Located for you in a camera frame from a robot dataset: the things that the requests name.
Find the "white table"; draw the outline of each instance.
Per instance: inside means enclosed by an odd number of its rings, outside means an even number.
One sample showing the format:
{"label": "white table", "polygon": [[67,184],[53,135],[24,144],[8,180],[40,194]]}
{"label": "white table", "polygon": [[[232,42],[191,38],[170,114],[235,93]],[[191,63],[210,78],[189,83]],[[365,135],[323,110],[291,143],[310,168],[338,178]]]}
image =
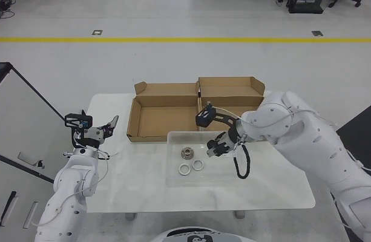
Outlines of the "white table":
{"label": "white table", "polygon": [[[166,143],[131,143],[126,137],[134,96],[97,94],[91,100],[87,114],[93,116],[94,126],[104,125],[119,115],[114,135],[100,147],[109,154],[119,153],[109,160],[110,170],[98,184],[95,195],[87,198],[88,212],[239,211],[315,206],[305,173],[267,142],[248,145],[251,174],[240,186],[168,187]],[[99,175],[104,175],[105,169],[105,162],[100,162]]]}

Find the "black cable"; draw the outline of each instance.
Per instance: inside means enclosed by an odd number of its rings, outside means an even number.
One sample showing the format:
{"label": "black cable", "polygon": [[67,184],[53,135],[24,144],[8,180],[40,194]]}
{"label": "black cable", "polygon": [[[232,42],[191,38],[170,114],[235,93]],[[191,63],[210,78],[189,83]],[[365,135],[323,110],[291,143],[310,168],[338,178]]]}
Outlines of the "black cable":
{"label": "black cable", "polygon": [[12,15],[11,15],[11,16],[9,16],[9,17],[6,17],[6,18],[0,17],[0,19],[10,19],[11,17],[13,17],[13,16],[15,15],[15,13],[14,13],[14,12],[12,12],[12,11],[10,11],[9,9],[8,9],[8,10],[6,10],[6,11],[4,11],[4,13],[12,13]]}
{"label": "black cable", "polygon": [[[0,19],[9,19],[9,18],[11,18],[15,15],[15,13],[9,9],[10,6],[15,4],[15,3],[16,3],[16,1],[15,2],[0,1]],[[7,16],[7,17],[3,17],[6,13],[10,13],[11,15]]]}
{"label": "black cable", "polygon": [[244,144],[242,144],[241,148],[243,149],[243,151],[246,154],[247,168],[246,168],[245,175],[240,175],[238,161],[236,161],[235,156],[234,156],[234,163],[235,163],[235,168],[236,168],[236,174],[238,175],[238,177],[240,179],[246,179],[248,177],[248,175],[250,174],[251,159],[250,159],[250,155],[248,154],[248,150],[247,150],[246,146]]}
{"label": "black cable", "polygon": [[280,2],[279,4],[278,4],[278,2],[277,2],[278,0],[275,0],[275,4],[278,6],[278,7],[281,7],[282,6],[282,4],[283,4],[283,2]]}

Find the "table leg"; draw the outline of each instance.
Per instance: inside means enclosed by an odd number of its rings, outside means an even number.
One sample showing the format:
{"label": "table leg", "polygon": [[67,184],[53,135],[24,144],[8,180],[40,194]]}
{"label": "table leg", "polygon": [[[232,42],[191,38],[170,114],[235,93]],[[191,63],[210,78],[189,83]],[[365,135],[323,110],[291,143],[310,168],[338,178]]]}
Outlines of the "table leg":
{"label": "table leg", "polygon": [[246,217],[245,211],[244,210],[237,210],[234,211],[235,218],[237,219],[244,219]]}
{"label": "table leg", "polygon": [[127,221],[133,221],[136,218],[137,214],[133,212],[127,212],[125,218]]}

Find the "robot logo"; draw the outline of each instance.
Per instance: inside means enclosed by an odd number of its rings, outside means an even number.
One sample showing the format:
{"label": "robot logo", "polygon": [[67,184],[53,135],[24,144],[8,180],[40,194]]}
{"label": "robot logo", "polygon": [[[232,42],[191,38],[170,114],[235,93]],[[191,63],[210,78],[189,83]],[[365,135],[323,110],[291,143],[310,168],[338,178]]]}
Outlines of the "robot logo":
{"label": "robot logo", "polygon": [[188,237],[187,242],[214,242],[214,240],[209,235],[204,235],[203,238],[198,235],[191,235]]}

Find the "cable connector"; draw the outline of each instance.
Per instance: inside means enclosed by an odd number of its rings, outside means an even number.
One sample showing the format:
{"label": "cable connector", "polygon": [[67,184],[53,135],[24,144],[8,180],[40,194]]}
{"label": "cable connector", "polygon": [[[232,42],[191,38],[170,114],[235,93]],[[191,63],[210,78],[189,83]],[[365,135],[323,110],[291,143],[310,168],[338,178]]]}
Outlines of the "cable connector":
{"label": "cable connector", "polygon": [[364,165],[359,160],[355,160],[355,164],[357,165],[358,168],[363,168],[364,167]]}

